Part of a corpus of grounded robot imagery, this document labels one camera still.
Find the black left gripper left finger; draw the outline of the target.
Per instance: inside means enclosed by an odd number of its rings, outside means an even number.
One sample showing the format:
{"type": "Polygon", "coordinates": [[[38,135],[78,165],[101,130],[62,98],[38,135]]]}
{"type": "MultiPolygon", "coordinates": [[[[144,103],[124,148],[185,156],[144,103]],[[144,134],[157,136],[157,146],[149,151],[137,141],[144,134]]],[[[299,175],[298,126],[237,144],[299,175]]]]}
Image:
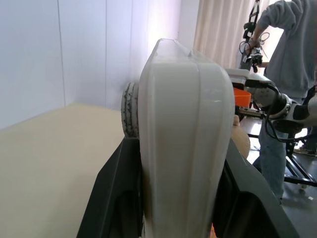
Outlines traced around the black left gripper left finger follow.
{"type": "Polygon", "coordinates": [[[143,224],[140,142],[124,138],[97,175],[77,237],[139,238],[143,224]]]}

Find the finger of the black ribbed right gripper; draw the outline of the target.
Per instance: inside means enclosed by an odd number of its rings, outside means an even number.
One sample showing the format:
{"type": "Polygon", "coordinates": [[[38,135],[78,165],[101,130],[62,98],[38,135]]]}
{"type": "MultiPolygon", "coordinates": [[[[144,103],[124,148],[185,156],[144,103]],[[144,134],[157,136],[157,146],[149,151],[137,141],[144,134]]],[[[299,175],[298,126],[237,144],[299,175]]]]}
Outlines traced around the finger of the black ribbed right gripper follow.
{"type": "Polygon", "coordinates": [[[266,117],[266,114],[262,111],[245,107],[236,107],[235,114],[239,119],[243,119],[244,117],[264,119],[266,117]]]}

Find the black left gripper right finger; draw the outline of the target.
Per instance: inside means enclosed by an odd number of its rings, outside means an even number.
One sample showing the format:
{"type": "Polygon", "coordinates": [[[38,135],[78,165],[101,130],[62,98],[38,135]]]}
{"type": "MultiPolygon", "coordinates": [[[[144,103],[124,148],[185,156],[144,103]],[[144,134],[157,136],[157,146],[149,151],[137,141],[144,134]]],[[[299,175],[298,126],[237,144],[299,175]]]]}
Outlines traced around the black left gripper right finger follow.
{"type": "Polygon", "coordinates": [[[212,225],[218,238],[297,238],[264,177],[229,142],[212,225]]]}

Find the person's bare hand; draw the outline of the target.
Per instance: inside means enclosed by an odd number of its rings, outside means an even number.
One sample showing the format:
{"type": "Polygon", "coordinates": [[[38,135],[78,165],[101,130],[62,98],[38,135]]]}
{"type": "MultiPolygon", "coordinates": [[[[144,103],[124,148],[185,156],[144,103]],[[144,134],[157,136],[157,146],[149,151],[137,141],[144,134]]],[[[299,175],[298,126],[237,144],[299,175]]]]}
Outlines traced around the person's bare hand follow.
{"type": "Polygon", "coordinates": [[[253,48],[259,48],[261,46],[260,39],[255,37],[252,37],[248,43],[250,50],[252,50],[253,48]]]}

